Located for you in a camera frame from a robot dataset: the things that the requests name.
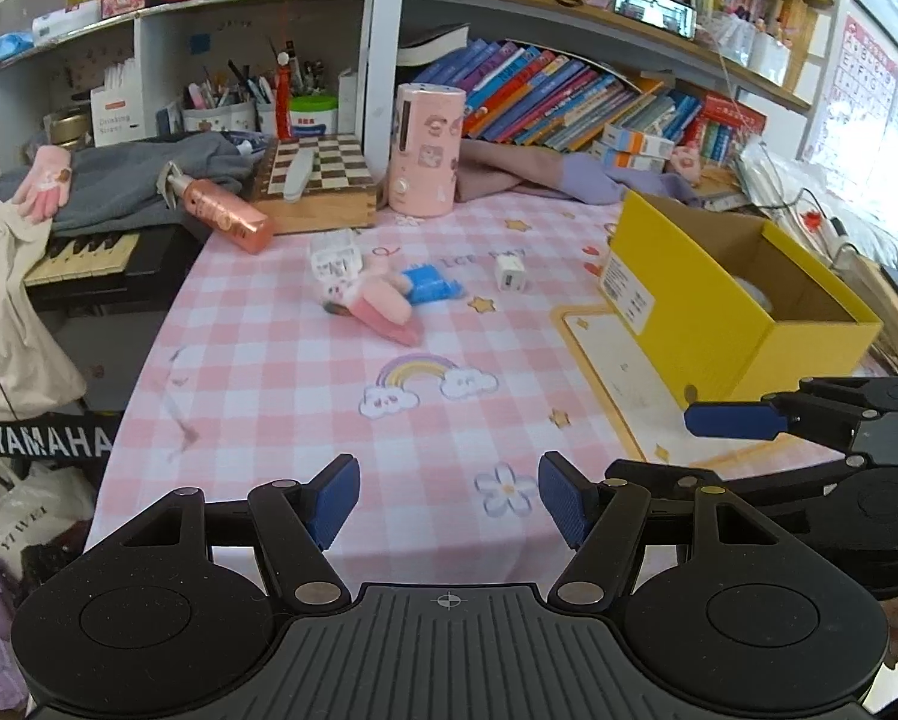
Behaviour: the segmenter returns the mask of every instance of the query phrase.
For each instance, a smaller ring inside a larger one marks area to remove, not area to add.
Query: white plastic bag
[[[81,398],[86,383],[25,293],[46,250],[48,220],[32,224],[0,202],[0,421],[30,419]]]
[[[0,560],[15,579],[23,576],[25,547],[52,541],[94,512],[92,487],[79,469],[33,463],[20,479],[0,457]]]

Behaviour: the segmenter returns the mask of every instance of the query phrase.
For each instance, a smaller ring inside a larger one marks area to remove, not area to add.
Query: barcode sticker
[[[603,290],[637,336],[646,328],[655,298],[642,282],[635,277],[619,255],[609,252],[606,269],[603,271]]]

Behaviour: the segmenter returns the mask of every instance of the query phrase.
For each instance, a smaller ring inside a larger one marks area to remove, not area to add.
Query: beige drawstring bag
[[[0,421],[30,419],[81,398],[86,383],[29,302],[23,279],[43,256],[49,220],[0,202]]]

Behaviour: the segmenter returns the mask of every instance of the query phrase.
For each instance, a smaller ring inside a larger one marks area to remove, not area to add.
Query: gray cloth
[[[62,237],[139,230],[182,223],[185,212],[170,210],[155,187],[169,160],[193,178],[209,178],[238,194],[252,163],[217,132],[203,132],[177,143],[119,143],[73,154],[73,184],[68,204],[52,220]],[[9,200],[28,169],[0,177],[0,200]]]

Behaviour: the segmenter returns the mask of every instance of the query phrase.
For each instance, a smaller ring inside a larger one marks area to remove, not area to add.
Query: pink plush toy
[[[321,284],[325,309],[337,313],[342,306],[383,338],[418,346],[422,331],[412,318],[412,306],[406,295],[412,282],[403,274],[394,274],[388,258],[367,255],[355,280],[335,279]]]

